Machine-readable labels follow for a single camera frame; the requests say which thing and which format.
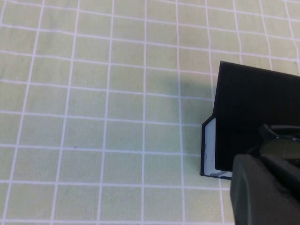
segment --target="black plastic part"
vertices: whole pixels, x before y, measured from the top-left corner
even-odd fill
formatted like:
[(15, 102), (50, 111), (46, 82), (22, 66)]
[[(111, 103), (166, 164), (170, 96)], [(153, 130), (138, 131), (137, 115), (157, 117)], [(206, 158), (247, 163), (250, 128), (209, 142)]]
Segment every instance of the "black plastic part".
[(299, 87), (298, 76), (221, 62), (212, 114), (215, 168), (232, 171), (237, 154), (262, 144), (262, 124), (300, 126)]
[[(235, 224), (299, 225), (300, 202), (294, 195), (297, 186), (290, 190), (290, 185), (300, 180), (299, 170), (280, 159), (267, 160), (265, 166), (250, 155), (235, 157), (230, 188)], [(293, 177), (288, 184), (282, 177), (284, 173)]]

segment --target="black cardboard piece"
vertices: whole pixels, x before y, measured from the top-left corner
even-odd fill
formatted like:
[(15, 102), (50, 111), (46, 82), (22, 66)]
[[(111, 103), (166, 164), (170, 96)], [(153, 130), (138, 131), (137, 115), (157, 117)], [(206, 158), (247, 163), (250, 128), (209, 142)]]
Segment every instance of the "black cardboard piece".
[(258, 128), (300, 126), (300, 77), (220, 62), (213, 114), (202, 125), (201, 175), (205, 126), (216, 118), (215, 168), (232, 171), (236, 154), (263, 140)]

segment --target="grid square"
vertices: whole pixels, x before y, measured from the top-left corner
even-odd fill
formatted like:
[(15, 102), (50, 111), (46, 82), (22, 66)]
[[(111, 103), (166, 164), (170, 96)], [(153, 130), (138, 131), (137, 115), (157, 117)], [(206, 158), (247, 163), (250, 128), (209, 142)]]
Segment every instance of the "grid square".
[(206, 28), (179, 26), (178, 29), (180, 46), (209, 48)]
[(114, 14), (128, 17), (144, 18), (145, 1), (144, 0), (115, 0)]
[(142, 120), (143, 96), (109, 93), (108, 117), (113, 119)]
[(240, 44), (237, 32), (210, 30), (211, 48), (239, 52)]
[(226, 54), (220, 52), (211, 52), (211, 66), (212, 72), (217, 74), (219, 72), (220, 61), (232, 62), (240, 64), (240, 56), (238, 54)]
[(74, 62), (71, 85), (105, 89), (107, 86), (107, 73), (107, 65)]
[(141, 220), (140, 187), (103, 187), (102, 220)]
[(147, 1), (147, 19), (165, 22), (176, 22), (175, 4), (149, 0)]
[(271, 70), (268, 58), (242, 55), (243, 65)]
[(1, 78), (5, 80), (27, 81), (31, 57), (0, 53)]
[(142, 66), (144, 64), (144, 45), (113, 41), (112, 63)]
[(144, 219), (182, 221), (182, 191), (174, 188), (145, 188)]
[(142, 147), (142, 123), (107, 122), (105, 149), (141, 151)]
[(99, 187), (58, 186), (54, 218), (96, 220)]
[(2, 82), (0, 84), (0, 110), (22, 111), (26, 85)]
[(14, 180), (55, 181), (60, 152), (47, 149), (19, 149)]
[(81, 10), (108, 14), (112, 13), (112, 7), (112, 0), (82, 0), (80, 4)]
[(177, 49), (147, 45), (146, 64), (148, 67), (177, 69)]
[(179, 60), (181, 70), (210, 71), (209, 53), (191, 49), (179, 49)]
[(234, 12), (208, 9), (208, 21), (210, 27), (236, 30)]
[(201, 134), (201, 127), (182, 127), (182, 145), (184, 153), (200, 154)]
[(115, 152), (105, 153), (103, 182), (141, 184), (142, 155)]
[(178, 95), (178, 73), (158, 69), (147, 69), (146, 91), (147, 93)]
[(65, 147), (100, 149), (104, 123), (99, 120), (67, 119)]
[(0, 50), (32, 54), (35, 38), (35, 31), (1, 27)]
[(41, 28), (74, 32), (75, 20), (75, 11), (61, 8), (44, 8)]
[(236, 10), (248, 13), (261, 13), (259, 0), (235, 0)]
[(218, 188), (219, 180), (212, 177), (199, 176), (199, 168), (200, 157), (185, 156), (183, 158), (184, 185), (206, 188)]
[(144, 40), (144, 21), (115, 17), (113, 20), (113, 38)]
[(292, 40), (269, 37), (271, 55), (283, 58), (297, 58), (296, 47)]
[(179, 126), (146, 124), (145, 151), (180, 152)]
[(180, 73), (181, 96), (212, 98), (210, 75)]
[(269, 55), (268, 41), (265, 35), (240, 34), (242, 52)]
[(208, 7), (234, 9), (233, 0), (209, 0), (207, 1)]
[(79, 13), (77, 33), (109, 37), (111, 20), (111, 16)]
[(181, 185), (180, 156), (146, 154), (145, 184)]
[(223, 207), (224, 207), (224, 219), (225, 222), (234, 223), (233, 207), (230, 199), (229, 191), (222, 191), (223, 194)]
[(205, 0), (178, 0), (178, 2), (205, 6)]
[(0, 113), (0, 143), (15, 144), (17, 141), (20, 115)]
[(231, 180), (225, 180), (225, 179), (221, 180), (221, 186), (223, 188), (230, 188), (230, 185), (231, 185)]
[(106, 92), (94, 90), (70, 91), (68, 115), (104, 117)]
[(42, 0), (15, 0), (16, 2), (27, 2), (27, 3), (34, 3), (34, 4), (42, 4)]
[(268, 35), (291, 38), (290, 24), (288, 20), (266, 17), (264, 19)]
[(32, 82), (67, 85), (70, 61), (51, 58), (35, 58), (32, 70)]
[(187, 222), (222, 222), (219, 191), (185, 189), (185, 207)]
[(300, 4), (295, 2), (287, 2), (286, 5), (289, 11), (290, 19), (300, 20), (300, 15), (299, 15)]
[(58, 6), (64, 8), (77, 8), (78, 0), (45, 0), (47, 6)]
[(287, 18), (285, 2), (280, 0), (261, 0), (262, 10), (265, 15)]
[(212, 101), (181, 99), (182, 123), (203, 124), (212, 114)]
[(178, 5), (178, 22), (184, 24), (206, 26), (205, 8)]
[(27, 97), (26, 112), (64, 114), (67, 91), (66, 88), (31, 85)]
[(37, 54), (71, 58), (72, 46), (72, 35), (40, 32), (37, 41)]
[(263, 17), (260, 15), (237, 13), (239, 31), (249, 31), (264, 34)]
[(109, 40), (90, 37), (77, 37), (75, 45), (75, 58), (108, 62)]
[(300, 39), (300, 22), (291, 21), (291, 26), (294, 38)]
[(24, 116), (20, 144), (60, 146), (63, 118)]
[(50, 219), (54, 185), (13, 184), (8, 219)]
[(60, 181), (100, 182), (101, 152), (64, 150), (61, 158)]
[(178, 123), (178, 98), (146, 96), (146, 120), (155, 122)]
[(40, 11), (41, 7), (7, 2), (2, 22), (8, 25), (37, 28)]
[(0, 214), (3, 214), (8, 184), (0, 184)]
[(110, 90), (143, 92), (144, 69), (111, 66)]
[(14, 148), (0, 147), (0, 164), (1, 164), (0, 180), (9, 180), (11, 166), (13, 164), (13, 159), (14, 159), (14, 153), (15, 153)]
[(147, 41), (176, 45), (176, 25), (159, 22), (147, 22)]
[(271, 59), (272, 69), (281, 73), (299, 75), (297, 61)]

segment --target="white grid line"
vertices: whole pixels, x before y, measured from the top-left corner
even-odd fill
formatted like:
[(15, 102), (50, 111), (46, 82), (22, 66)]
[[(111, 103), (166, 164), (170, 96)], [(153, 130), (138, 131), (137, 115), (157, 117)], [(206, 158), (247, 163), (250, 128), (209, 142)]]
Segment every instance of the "white grid line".
[[(4, 222), (10, 222), (10, 223), (49, 223), (49, 220), (34, 220), (34, 219), (0, 219), (0, 221)], [(97, 221), (94, 220), (55, 220), (55, 223), (59, 224), (95, 224)], [(100, 221), (101, 224), (135, 224), (140, 225), (141, 221)], [(182, 225), (182, 222), (168, 222), (168, 221), (144, 221), (144, 224), (148, 225)], [(186, 222), (187, 225), (234, 225), (234, 223), (218, 223), (218, 222)]]
[[(36, 4), (36, 3), (29, 3), (29, 2), (18, 2), (18, 1), (13, 1), (13, 0), (7, 0), (7, 2), (10, 2), (10, 3), (14, 3), (14, 4), (20, 4), (20, 5), (28, 5), (28, 6), (36, 6), (36, 7), (41, 7), (40, 4)], [(300, 4), (300, 2), (297, 2), (297, 1), (292, 1), (292, 0), (287, 0), (287, 2), (292, 2), (292, 3), (297, 3), (297, 4)], [(202, 5), (196, 5), (196, 4), (190, 4), (190, 3), (183, 3), (183, 2), (179, 2), (178, 5), (181, 5), (181, 6), (192, 6), (192, 7), (196, 7), (196, 8), (205, 8), (205, 6), (202, 6)], [(44, 6), (45, 8), (56, 8), (56, 9), (63, 9), (63, 10), (70, 10), (70, 11), (76, 11), (76, 8), (73, 8), (73, 7), (58, 7), (58, 6), (51, 6), (51, 5), (46, 5)], [(214, 9), (214, 10), (220, 10), (220, 11), (225, 11), (225, 12), (233, 12), (233, 10), (231, 9), (226, 9), (226, 8), (220, 8), (220, 7), (210, 7), (210, 6), (207, 6), (207, 9)], [(88, 11), (88, 10), (79, 10), (80, 13), (89, 13), (89, 14), (95, 14), (95, 15), (104, 15), (104, 16), (111, 16), (110, 14), (108, 13), (100, 13), (100, 12), (93, 12), (93, 11)], [(245, 12), (245, 11), (236, 11), (237, 13), (240, 13), (240, 14), (248, 14), (248, 15), (262, 15), (260, 13), (251, 13), (251, 12)], [(125, 19), (133, 19), (133, 20), (144, 20), (142, 18), (137, 18), (137, 17), (130, 17), (130, 16), (122, 16), (122, 15), (114, 15), (114, 17), (116, 18), (125, 18)], [(273, 16), (273, 15), (265, 15), (265, 17), (268, 17), (268, 18), (275, 18), (275, 19), (281, 19), (281, 20), (287, 20), (286, 17), (280, 17), (280, 16)], [(156, 21), (156, 20), (148, 20), (149, 22), (155, 22), (155, 23), (168, 23), (168, 24), (176, 24), (175, 22), (164, 22), (164, 21)]]
[[(84, 182), (55, 182), (55, 181), (31, 181), (31, 180), (0, 180), (0, 184), (27, 184), (27, 185), (53, 185), (56, 184), (60, 186), (85, 186), (85, 187), (99, 187), (105, 186), (105, 187), (122, 187), (122, 188), (170, 188), (170, 189), (194, 189), (194, 190), (212, 190), (212, 191), (218, 191), (219, 187), (200, 187), (200, 186), (176, 186), (176, 185), (151, 185), (151, 184), (114, 184), (114, 183), (84, 183)], [(230, 189), (227, 187), (221, 188), (224, 191), (229, 191)]]
[(267, 33), (266, 23), (264, 21), (263, 6), (262, 6), (261, 0), (259, 0), (259, 6), (261, 8), (261, 13), (262, 13), (261, 16), (262, 16), (262, 24), (263, 24), (264, 33), (265, 33), (265, 35), (267, 37), (267, 43), (268, 43), (268, 49), (269, 49), (269, 63), (270, 63), (270, 68), (271, 68), (271, 70), (273, 70), (272, 60), (271, 60), (272, 59), (271, 58), (271, 55), (272, 55), (272, 53), (271, 53), (271, 46), (270, 46), (269, 37), (268, 37), (268, 33)]
[[(208, 8), (207, 8), (207, 0), (205, 0), (205, 14), (206, 14), (206, 25), (209, 27), (209, 20), (208, 20)], [(211, 62), (211, 38), (210, 38), (210, 31), (207, 30), (207, 37), (208, 37), (208, 42), (209, 42), (209, 62), (210, 62), (210, 88), (211, 88), (211, 97), (213, 99), (212, 103), (212, 108), (214, 106), (214, 99), (215, 99), (215, 93), (214, 93), (214, 82), (213, 82), (213, 77), (212, 77), (212, 62)]]
[[(5, 111), (0, 110), (0, 113), (3, 114), (11, 114), (11, 115), (22, 115), (22, 112), (13, 112), (13, 111)], [(48, 116), (48, 117), (57, 117), (57, 118), (64, 118), (64, 115), (57, 115), (57, 114), (47, 114), (47, 113), (35, 113), (35, 112), (25, 112), (24, 115), (28, 116)], [(69, 119), (83, 119), (83, 120), (105, 120), (105, 118), (100, 117), (87, 117), (87, 116), (71, 116), (68, 115), (67, 118)], [(123, 119), (106, 119), (107, 121), (113, 122), (127, 122), (127, 123), (143, 123), (142, 120), (123, 120)], [(171, 125), (171, 126), (179, 126), (179, 123), (169, 123), (169, 122), (155, 122), (155, 121), (145, 121), (146, 124), (157, 124), (157, 125)], [(183, 126), (187, 127), (201, 127), (201, 124), (182, 124)]]
[(2, 21), (3, 21), (3, 16), (4, 16), (4, 10), (5, 10), (5, 7), (6, 7), (6, 2), (7, 2), (7, 0), (3, 1), (3, 6), (2, 6), (1, 14), (0, 14), (0, 29), (1, 29), (1, 26), (2, 26)]
[(184, 190), (184, 164), (183, 164), (183, 140), (182, 140), (182, 115), (181, 115), (181, 81), (180, 81), (180, 57), (179, 57), (179, 15), (178, 0), (176, 0), (176, 34), (177, 34), (177, 69), (178, 69), (178, 110), (179, 110), (179, 139), (180, 139), (180, 163), (181, 163), (181, 195), (182, 195), (182, 222), (186, 224), (185, 190)]
[[(188, 24), (179, 24), (179, 25), (180, 26), (188, 26)], [(26, 27), (26, 26), (18, 26), (18, 25), (2, 24), (2, 27), (12, 28), (12, 29), (20, 29), (20, 30), (37, 31), (37, 28)], [(291, 38), (291, 37), (281, 37), (281, 36), (270, 35), (270, 34), (267, 34), (267, 33), (253, 32), (253, 31), (238, 31), (238, 30), (229, 30), (229, 29), (222, 29), (222, 28), (217, 28), (217, 27), (214, 28), (214, 27), (196, 26), (196, 25), (193, 25), (193, 27), (203, 28), (203, 29), (208, 29), (208, 30), (233, 32), (233, 33), (238, 33), (239, 32), (239, 33), (242, 33), (242, 34), (255, 34), (255, 35), (260, 35), (260, 36), (268, 36), (268, 37), (272, 37), (272, 38), (279, 38), (279, 39), (283, 39), (283, 40), (293, 40), (293, 38)], [(42, 28), (39, 29), (39, 30), (41, 32), (47, 32), (47, 33), (52, 32), (52, 33), (66, 34), (66, 35), (70, 35), (70, 36), (74, 35), (74, 33), (69, 32), (69, 31), (64, 31), (64, 30), (51, 30), (51, 29), (42, 29)], [(105, 36), (81, 34), (81, 33), (77, 33), (77, 37), (110, 40), (109, 37), (105, 37)], [(172, 45), (172, 44), (159, 43), (159, 42), (146, 42), (146, 41), (143, 41), (143, 40), (131, 40), (131, 39), (124, 39), (124, 38), (117, 38), (117, 37), (113, 37), (112, 40), (113, 41), (120, 41), (120, 42), (127, 42), (127, 43), (134, 43), (134, 44), (141, 44), (141, 45), (144, 45), (146, 43), (147, 45), (177, 48), (176, 45)], [(191, 50), (204, 51), (203, 48), (189, 47), (189, 46), (183, 46), (183, 45), (180, 45), (179, 48), (180, 49), (191, 49)]]
[(42, 1), (42, 7), (41, 7), (39, 19), (38, 19), (38, 29), (37, 29), (37, 32), (36, 32), (35, 42), (34, 42), (34, 46), (33, 46), (33, 52), (32, 52), (31, 63), (30, 63), (30, 70), (29, 70), (28, 80), (27, 80), (27, 84), (26, 84), (26, 91), (25, 91), (25, 96), (24, 96), (24, 101), (23, 101), (23, 106), (22, 106), (22, 114), (21, 114), (18, 134), (17, 134), (16, 147), (15, 147), (13, 162), (12, 162), (12, 166), (11, 166), (10, 176), (9, 176), (9, 185), (8, 185), (8, 189), (7, 189), (7, 194), (6, 194), (5, 204), (4, 204), (4, 210), (3, 210), (3, 217), (2, 217), (3, 219), (6, 218), (7, 211), (8, 211), (9, 197), (10, 197), (10, 192), (11, 192), (11, 188), (12, 188), (12, 180), (13, 180), (13, 177), (14, 177), (15, 163), (16, 163), (16, 158), (17, 158), (18, 148), (19, 148), (18, 145), (20, 144), (21, 132), (22, 132), (22, 126), (23, 126), (23, 120), (24, 120), (24, 113), (25, 113), (25, 110), (26, 110), (26, 103), (27, 103), (27, 98), (28, 98), (28, 93), (29, 93), (30, 80), (31, 80), (32, 70), (33, 70), (33, 63), (34, 63), (35, 54), (36, 54), (36, 51), (37, 51), (39, 28), (41, 27), (41, 23), (42, 23), (44, 3), (45, 3), (45, 0)]
[(243, 59), (242, 59), (242, 43), (240, 41), (240, 32), (239, 32), (239, 24), (238, 24), (238, 18), (237, 18), (236, 7), (235, 7), (235, 0), (233, 0), (233, 10), (234, 10), (235, 26), (236, 26), (236, 31), (238, 33), (238, 40), (239, 40), (240, 63), (243, 64)]
[(142, 189), (141, 189), (141, 224), (144, 222), (144, 199), (145, 199), (145, 129), (146, 129), (146, 55), (147, 55), (147, 0), (145, 0), (145, 8), (144, 8), (144, 55), (143, 55), (143, 101), (142, 101)]
[[(2, 80), (0, 82), (5, 83), (16, 83), (16, 84), (26, 84), (23, 81), (12, 81), (12, 80)], [(56, 87), (56, 88), (68, 88), (67, 85), (60, 85), (60, 84), (51, 84), (51, 83), (36, 83), (30, 82), (30, 85), (33, 86), (45, 86), (45, 87)], [(122, 94), (133, 94), (133, 95), (144, 95), (143, 92), (135, 92), (135, 91), (125, 91), (125, 90), (109, 90), (109, 89), (97, 89), (97, 88), (86, 88), (86, 87), (78, 87), (78, 86), (71, 86), (70, 89), (77, 89), (77, 90), (91, 90), (91, 91), (101, 91), (101, 92), (110, 92), (110, 93), (122, 93)], [(147, 96), (157, 96), (157, 97), (165, 97), (165, 98), (185, 98), (185, 99), (198, 99), (198, 100), (205, 100), (205, 101), (212, 101), (210, 98), (205, 97), (190, 97), (190, 96), (178, 96), (178, 95), (165, 95), (165, 94), (157, 94), (157, 93), (146, 93)]]
[[(0, 144), (0, 147), (5, 148), (15, 148), (15, 144)], [(22, 149), (47, 149), (47, 150), (60, 150), (60, 147), (53, 146), (39, 146), (39, 145), (18, 145)], [(128, 153), (128, 154), (143, 154), (140, 150), (110, 150), (110, 149), (88, 149), (88, 148), (73, 148), (73, 147), (64, 147), (63, 150), (68, 151), (95, 151), (95, 152), (106, 152), (106, 153)], [(180, 152), (161, 152), (161, 151), (145, 151), (145, 155), (162, 155), (162, 156), (181, 156)], [(183, 153), (183, 156), (188, 157), (201, 157), (200, 154), (193, 153)]]
[(221, 204), (222, 222), (225, 223), (224, 204), (223, 204), (223, 189), (222, 189), (222, 183), (221, 183), (221, 179), (220, 178), (219, 178), (219, 192), (220, 192), (220, 204)]
[[(189, 48), (189, 47), (181, 47), (181, 46), (180, 46), (180, 49), (190, 49), (190, 50), (204, 51), (204, 52), (208, 52), (209, 51), (206, 48)], [(210, 51), (212, 53), (224, 53), (224, 54), (234, 54), (234, 55), (239, 55), (240, 54), (239, 52), (231, 52), (231, 51), (216, 50), (216, 49), (211, 49)], [(29, 53), (11, 52), (11, 51), (6, 51), (6, 50), (0, 50), (0, 53), (20, 55), (20, 56), (30, 56), (30, 57), (32, 56), (32, 54), (29, 54)], [(271, 58), (271, 59), (275, 59), (275, 60), (297, 61), (296, 58), (277, 57), (277, 56), (263, 55), (263, 54), (257, 54), (257, 53), (242, 52), (242, 55)], [(69, 58), (63, 58), (63, 57), (51, 56), (51, 55), (36, 55), (36, 57), (37, 58), (61, 59), (61, 60), (68, 60), (68, 61), (70, 61)], [(92, 60), (74, 59), (74, 61), (87, 62), (87, 63), (95, 63), (95, 64), (101, 64), (101, 65), (108, 65), (108, 63), (106, 63), (106, 62), (99, 62), (99, 61), (92, 61)], [(111, 65), (113, 65), (113, 66), (126, 66), (126, 67), (143, 68), (143, 66), (130, 65), (130, 64), (120, 64), (120, 63), (111, 63)], [(146, 67), (146, 68), (147, 69), (156, 69), (156, 70), (164, 70), (164, 71), (177, 72), (177, 70), (167, 69), (167, 68), (159, 68), (159, 67)], [(183, 72), (184, 73), (195, 73), (195, 74), (209, 74), (208, 72), (190, 71), (190, 70), (181, 70), (180, 72), (182, 72), (182, 73)]]
[(74, 32), (74, 36), (73, 36), (72, 56), (71, 56), (71, 64), (70, 64), (70, 71), (69, 71), (68, 88), (67, 88), (67, 99), (66, 99), (66, 106), (65, 106), (62, 133), (61, 133), (60, 154), (59, 154), (59, 159), (58, 159), (57, 172), (56, 172), (56, 181), (55, 181), (56, 184), (55, 184), (55, 188), (54, 188), (53, 203), (52, 203), (51, 225), (53, 225), (53, 221), (54, 221), (54, 214), (55, 214), (55, 208), (56, 208), (56, 198), (57, 198), (57, 192), (58, 192), (58, 182), (59, 182), (59, 179), (60, 179), (60, 166), (61, 166), (61, 160), (62, 160), (63, 146), (64, 146), (64, 142), (65, 142), (65, 133), (66, 133), (66, 125), (67, 125), (67, 118), (68, 118), (68, 107), (69, 107), (70, 90), (71, 90), (70, 87), (71, 87), (71, 82), (72, 82), (73, 63), (74, 63), (74, 56), (75, 56), (77, 25), (78, 25), (78, 18), (79, 18), (79, 8), (80, 8), (80, 0), (78, 0), (78, 3), (77, 3), (75, 32)]
[[(106, 99), (105, 99), (105, 120), (104, 120), (104, 131), (103, 131), (103, 149), (106, 147), (106, 132), (107, 132), (107, 121), (108, 121), (108, 99), (109, 99), (109, 88), (110, 88), (110, 76), (112, 67), (112, 48), (113, 48), (113, 18), (114, 18), (114, 0), (112, 0), (112, 13), (111, 13), (111, 27), (110, 27), (110, 39), (109, 39), (109, 55), (108, 55), (108, 71), (107, 71), (107, 84), (106, 84)], [(102, 153), (101, 158), (101, 174), (100, 174), (100, 187), (99, 187), (99, 198), (98, 198), (98, 209), (97, 209), (97, 225), (100, 224), (101, 220), (101, 199), (103, 190), (103, 176), (104, 176), (104, 162), (105, 162), (105, 151)]]
[[(207, 1), (208, 0), (205, 0), (205, 14), (206, 14), (206, 23), (207, 23), (207, 26), (209, 26), (209, 18), (208, 18), (208, 7), (207, 7)], [(211, 48), (211, 38), (210, 38), (210, 32), (209, 30), (207, 31), (208, 33), (208, 40), (209, 40), (209, 50)], [(211, 50), (209, 51), (209, 58), (210, 58), (210, 72), (212, 73), (212, 62), (211, 62)], [(212, 78), (212, 75), (211, 75), (211, 78), (210, 78), (210, 85), (211, 85), (211, 94), (212, 94), (212, 98), (214, 99), (214, 91), (213, 91), (213, 78)], [(223, 199), (223, 196), (222, 196), (222, 191), (221, 191), (221, 187), (220, 187), (220, 181), (219, 181), (219, 197), (220, 197), (220, 201), (222, 201)], [(220, 210), (221, 210), (221, 218), (222, 218), (222, 223), (225, 222), (225, 218), (224, 218), (224, 207), (223, 207), (223, 204), (220, 204)]]
[(292, 35), (292, 41), (294, 42), (294, 45), (295, 45), (295, 48), (296, 48), (296, 53), (297, 53), (297, 65), (298, 65), (298, 74), (300, 74), (300, 64), (299, 64), (299, 49), (297, 47), (297, 44), (296, 44), (296, 39), (294, 38), (294, 32), (293, 32), (293, 29), (292, 29), (292, 24), (291, 24), (291, 20), (290, 20), (290, 14), (289, 14), (289, 10), (288, 10), (288, 7), (287, 7), (287, 1), (285, 0), (285, 9), (286, 9), (286, 14), (287, 14), (287, 17), (288, 17), (288, 21), (289, 21), (289, 26), (290, 26), (290, 31), (291, 31), (291, 35)]

